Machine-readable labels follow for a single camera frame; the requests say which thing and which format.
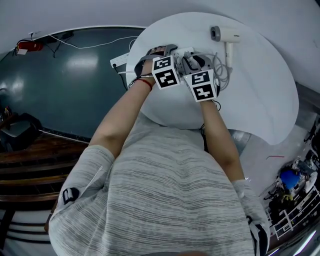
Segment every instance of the red bracelet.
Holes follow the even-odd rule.
[[[141,81],[145,82],[150,87],[150,92],[151,92],[151,90],[152,90],[151,83],[149,83],[147,80],[144,80],[144,79],[141,79],[141,78],[137,79],[136,81],[138,81],[138,80],[141,80]]]

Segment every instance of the white round table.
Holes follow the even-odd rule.
[[[241,42],[233,44],[233,71],[229,86],[216,99],[228,129],[254,134],[270,145],[282,142],[292,130],[299,100],[293,76],[280,53],[250,27],[220,15],[187,12],[163,18],[146,28],[134,42],[126,70],[132,71],[147,51],[175,44],[196,52],[215,53],[225,63],[225,45],[211,40],[210,28],[236,28]],[[135,78],[127,73],[128,83]],[[141,108],[152,121],[179,129],[199,129],[200,104],[187,86],[159,90],[154,86]]]

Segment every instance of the hand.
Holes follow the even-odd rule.
[[[154,48],[152,49],[152,51],[149,54],[153,54],[156,52],[164,52],[165,48],[164,47],[158,47],[158,48]],[[151,73],[152,71],[152,64],[153,64],[153,60],[152,59],[148,59],[144,62],[143,64],[143,68],[142,68],[142,72],[141,75],[148,75]],[[152,85],[154,85],[156,83],[155,79],[153,77],[144,77],[143,79],[149,81]]]

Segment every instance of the red device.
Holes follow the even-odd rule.
[[[25,49],[25,50],[28,50],[28,52],[35,52],[35,51],[41,51],[43,47],[44,45],[39,42],[19,42],[17,50]]]

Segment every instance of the hair dryer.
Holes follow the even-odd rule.
[[[231,68],[234,43],[240,42],[238,30],[230,27],[213,26],[210,32],[212,40],[225,42],[225,65]]]

